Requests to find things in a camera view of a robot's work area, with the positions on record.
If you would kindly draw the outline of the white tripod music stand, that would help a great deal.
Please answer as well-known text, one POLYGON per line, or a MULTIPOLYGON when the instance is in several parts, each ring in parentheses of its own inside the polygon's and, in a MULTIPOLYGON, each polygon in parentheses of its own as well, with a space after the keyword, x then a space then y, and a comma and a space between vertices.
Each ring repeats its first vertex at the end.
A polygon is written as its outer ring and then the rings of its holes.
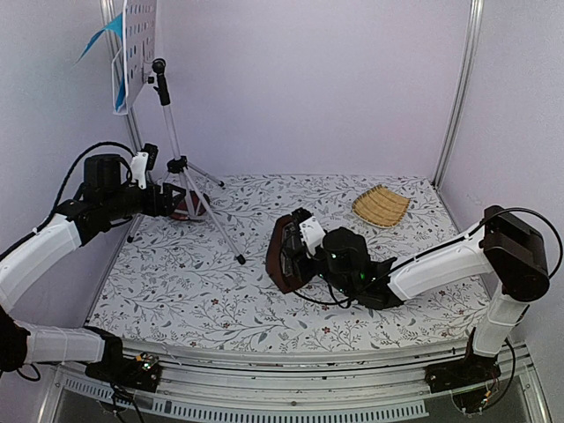
POLYGON ((171 106, 171 98, 170 93, 167 87, 167 78, 166 78, 166 61, 163 58, 158 58, 154 53, 154 59, 152 60, 151 65, 151 78, 146 86, 152 86, 153 89, 156 91, 160 106, 162 108, 164 122, 167 130, 167 137, 171 146, 173 158, 167 163, 167 175, 174 176, 176 175, 179 178, 181 186, 186 189, 186 197, 184 198, 189 207, 191 207, 190 201, 190 191, 194 190, 198 197, 200 198, 201 205, 203 205, 206 209, 206 214, 201 216, 200 219, 202 220, 207 217, 211 219, 215 227, 219 230, 220 234, 224 238, 227 243, 227 246, 231 249, 234 253, 235 260, 240 263, 246 263, 246 259, 244 255, 240 252, 240 250, 235 246, 234 242, 229 238, 224 227, 219 223, 218 218, 213 213, 212 208, 210 206, 210 201, 207 199, 206 195, 197 187, 194 179, 190 175, 190 171, 194 170, 197 174, 203 176, 205 179, 216 183, 221 188, 225 186, 225 184, 218 178, 206 173, 203 169, 192 165, 189 163, 189 159, 186 155, 184 155, 181 151, 180 143, 177 137, 175 124, 174 124, 174 116, 171 106))

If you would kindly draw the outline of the woven bamboo tray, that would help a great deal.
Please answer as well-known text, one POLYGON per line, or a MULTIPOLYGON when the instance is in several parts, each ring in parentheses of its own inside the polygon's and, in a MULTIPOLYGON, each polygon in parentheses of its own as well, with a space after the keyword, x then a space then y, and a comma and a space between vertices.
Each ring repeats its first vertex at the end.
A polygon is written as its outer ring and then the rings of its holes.
POLYGON ((352 203, 352 211, 373 226, 390 228, 401 222, 410 202, 409 198, 380 184, 357 197, 352 203))

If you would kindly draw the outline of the floral table cloth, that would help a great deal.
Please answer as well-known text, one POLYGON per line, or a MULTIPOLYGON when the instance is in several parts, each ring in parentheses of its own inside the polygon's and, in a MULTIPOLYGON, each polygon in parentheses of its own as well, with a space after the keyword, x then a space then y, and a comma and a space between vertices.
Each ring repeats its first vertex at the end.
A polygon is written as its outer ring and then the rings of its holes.
POLYGON ((405 305, 374 311, 333 304, 320 279, 283 294, 264 260, 276 220, 302 207, 323 227, 346 227, 367 241, 374 260, 405 260, 456 235, 430 183, 420 177, 367 175, 230 176, 206 184, 234 253, 209 221, 146 218, 108 274, 89 323, 122 338, 257 353, 381 350, 466 338, 485 313, 478 278, 435 289, 405 305), (390 228, 358 218, 353 201, 377 185, 411 200, 390 228))

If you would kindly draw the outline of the dark red wooden metronome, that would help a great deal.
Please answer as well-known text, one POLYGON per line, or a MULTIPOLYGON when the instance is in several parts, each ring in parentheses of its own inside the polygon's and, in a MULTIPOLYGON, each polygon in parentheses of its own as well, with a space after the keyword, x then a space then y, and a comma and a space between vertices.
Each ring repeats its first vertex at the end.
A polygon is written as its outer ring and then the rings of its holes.
MULTIPOLYGON (((294 224, 290 214, 286 214, 285 216, 279 218, 276 221, 276 224, 274 226, 271 235, 271 239, 266 255, 266 261, 265 261, 266 272, 268 276, 271 278, 271 280, 274 282, 274 284, 278 287, 281 293, 291 293, 302 288, 302 286, 292 286, 290 277, 288 278, 283 274, 281 267, 280 252, 282 245, 282 233, 284 227, 288 224, 294 224)), ((296 226, 296 229, 298 230, 298 233, 301 234, 300 228, 298 226, 296 226)), ((303 241, 302 243, 303 243, 304 253, 307 254, 308 249, 304 245, 303 241)))

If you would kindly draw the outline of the white blue sheet music booklet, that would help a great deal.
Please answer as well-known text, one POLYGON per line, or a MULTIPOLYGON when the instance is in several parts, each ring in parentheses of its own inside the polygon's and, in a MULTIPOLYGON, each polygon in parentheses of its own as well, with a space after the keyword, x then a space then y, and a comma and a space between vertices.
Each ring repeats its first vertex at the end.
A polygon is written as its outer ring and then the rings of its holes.
MULTIPOLYGON (((89 52, 92 46, 104 33, 113 33, 118 37, 118 40, 123 43, 123 15, 121 12, 91 37, 75 64, 78 64, 83 59, 83 57, 89 52)), ((121 53, 122 47, 120 47, 118 51, 114 53, 110 63, 112 69, 112 96, 114 102, 114 115, 128 114, 126 106, 126 84, 124 82, 124 72, 119 65, 121 53)))

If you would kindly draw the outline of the red floral round tin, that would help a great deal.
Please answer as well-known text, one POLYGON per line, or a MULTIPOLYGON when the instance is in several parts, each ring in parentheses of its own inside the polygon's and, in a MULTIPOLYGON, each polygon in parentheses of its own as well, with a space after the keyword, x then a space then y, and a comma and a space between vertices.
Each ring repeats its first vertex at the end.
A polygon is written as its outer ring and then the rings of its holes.
POLYGON ((188 206, 183 199, 175 208, 174 212, 169 215, 170 219, 178 221, 198 220, 206 214, 206 209, 201 205, 200 198, 194 190, 190 192, 191 207, 188 206))

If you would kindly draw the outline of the clear plastic metronome cover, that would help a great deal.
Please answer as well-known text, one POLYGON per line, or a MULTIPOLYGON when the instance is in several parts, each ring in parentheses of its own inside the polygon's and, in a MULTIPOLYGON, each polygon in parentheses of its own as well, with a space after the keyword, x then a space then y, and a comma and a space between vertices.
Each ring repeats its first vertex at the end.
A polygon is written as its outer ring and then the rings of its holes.
MULTIPOLYGON (((296 226, 294 224, 286 225, 283 229, 283 232, 284 231, 298 232, 298 230, 296 229, 296 226)), ((281 267, 282 267, 283 274, 286 277, 289 278, 289 277, 296 277, 297 276, 296 264, 295 264, 294 261, 292 261, 290 263, 286 263, 286 264, 281 263, 281 267)))

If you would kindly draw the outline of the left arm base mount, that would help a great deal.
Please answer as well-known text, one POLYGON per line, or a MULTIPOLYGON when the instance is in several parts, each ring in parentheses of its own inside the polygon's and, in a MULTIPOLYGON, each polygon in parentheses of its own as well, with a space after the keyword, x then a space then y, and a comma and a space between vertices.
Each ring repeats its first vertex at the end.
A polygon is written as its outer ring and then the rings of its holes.
POLYGON ((160 383, 160 357, 141 352, 127 358, 121 352, 105 352, 102 360, 86 365, 85 375, 115 386, 155 393, 160 383))

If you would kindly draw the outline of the left aluminium frame post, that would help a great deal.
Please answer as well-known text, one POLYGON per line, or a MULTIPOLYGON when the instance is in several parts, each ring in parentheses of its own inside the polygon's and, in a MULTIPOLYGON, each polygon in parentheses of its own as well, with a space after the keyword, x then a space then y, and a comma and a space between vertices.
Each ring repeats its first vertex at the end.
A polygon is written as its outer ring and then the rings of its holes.
POLYGON ((114 53, 122 47, 119 65, 126 84, 127 115, 125 119, 130 142, 135 149, 143 146, 134 112, 134 104, 151 78, 151 65, 155 53, 155 29, 157 3, 155 1, 108 1, 100 0, 102 23, 106 25, 120 12, 123 15, 123 43, 113 33, 104 33, 109 49, 110 62, 114 53))

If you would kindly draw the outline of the aluminium frame post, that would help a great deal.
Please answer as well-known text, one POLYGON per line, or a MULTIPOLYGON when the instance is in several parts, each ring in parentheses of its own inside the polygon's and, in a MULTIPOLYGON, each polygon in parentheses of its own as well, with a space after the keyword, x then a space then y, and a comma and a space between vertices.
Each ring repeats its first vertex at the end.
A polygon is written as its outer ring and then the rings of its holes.
POLYGON ((135 149, 143 146, 134 112, 134 104, 151 78, 151 65, 155 53, 155 29, 157 3, 155 1, 108 1, 100 0, 102 23, 106 25, 120 12, 123 15, 123 43, 113 33, 104 33, 109 49, 110 62, 114 53, 122 47, 119 65, 126 84, 127 115, 125 119, 130 142, 135 149))
POLYGON ((434 171, 433 185, 437 190, 441 189, 441 186, 445 181, 449 162, 455 148, 457 132, 462 121, 464 103, 470 86, 471 74, 479 46, 484 3, 484 0, 470 1, 470 11, 466 28, 462 63, 456 85, 455 97, 450 111, 438 163, 434 171))

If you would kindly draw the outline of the right aluminium frame post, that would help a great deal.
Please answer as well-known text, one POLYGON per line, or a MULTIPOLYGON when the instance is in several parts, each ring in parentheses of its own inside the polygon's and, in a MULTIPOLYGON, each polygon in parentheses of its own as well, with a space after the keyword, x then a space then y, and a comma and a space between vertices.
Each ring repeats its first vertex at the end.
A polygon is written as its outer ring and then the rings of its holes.
POLYGON ((433 185, 437 190, 441 189, 441 186, 445 181, 449 162, 455 148, 457 132, 462 121, 464 103, 470 86, 471 74, 479 46, 484 3, 484 0, 470 1, 470 11, 466 28, 462 63, 456 85, 455 97, 450 111, 438 163, 434 171, 433 185))

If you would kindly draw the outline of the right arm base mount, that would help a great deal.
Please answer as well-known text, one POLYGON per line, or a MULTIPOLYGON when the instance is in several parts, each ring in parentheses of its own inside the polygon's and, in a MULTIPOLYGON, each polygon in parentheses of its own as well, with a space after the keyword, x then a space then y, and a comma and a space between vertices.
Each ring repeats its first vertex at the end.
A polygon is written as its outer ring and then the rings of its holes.
MULTIPOLYGON (((468 388, 494 381, 501 375, 497 358, 467 352, 462 359, 445 361, 425 367, 425 382, 432 393, 468 388)), ((461 391, 452 396, 455 407, 464 414, 481 412, 486 407, 491 390, 482 386, 461 391)))

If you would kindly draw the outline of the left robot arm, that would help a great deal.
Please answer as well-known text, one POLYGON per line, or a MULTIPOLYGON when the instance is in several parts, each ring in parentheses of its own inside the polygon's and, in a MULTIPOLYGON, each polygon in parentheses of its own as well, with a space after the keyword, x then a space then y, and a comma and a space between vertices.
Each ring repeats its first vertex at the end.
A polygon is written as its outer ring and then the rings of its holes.
POLYGON ((167 217, 186 197, 184 188, 148 182, 158 154, 155 145, 133 152, 115 141, 98 147, 126 151, 97 154, 93 146, 81 152, 74 164, 84 166, 83 181, 75 195, 65 200, 58 193, 48 216, 1 255, 1 369, 18 372, 25 365, 86 364, 111 382, 124 382, 136 359, 122 353, 122 340, 104 330, 65 329, 18 322, 10 316, 19 299, 49 269, 94 237, 133 220, 137 215, 167 217))

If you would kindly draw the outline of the aluminium front rail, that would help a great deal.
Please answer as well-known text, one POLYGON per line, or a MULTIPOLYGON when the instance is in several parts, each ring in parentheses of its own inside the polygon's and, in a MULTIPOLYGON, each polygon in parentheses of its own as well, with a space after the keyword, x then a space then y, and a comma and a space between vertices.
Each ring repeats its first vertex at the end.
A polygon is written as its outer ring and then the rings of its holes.
POLYGON ((127 353, 160 357, 153 393, 133 402, 85 376, 56 367, 41 422, 549 422, 552 414, 524 344, 502 349, 501 378, 483 409, 456 406, 434 392, 429 365, 463 356, 462 341, 353 352, 224 352, 129 341, 127 353))

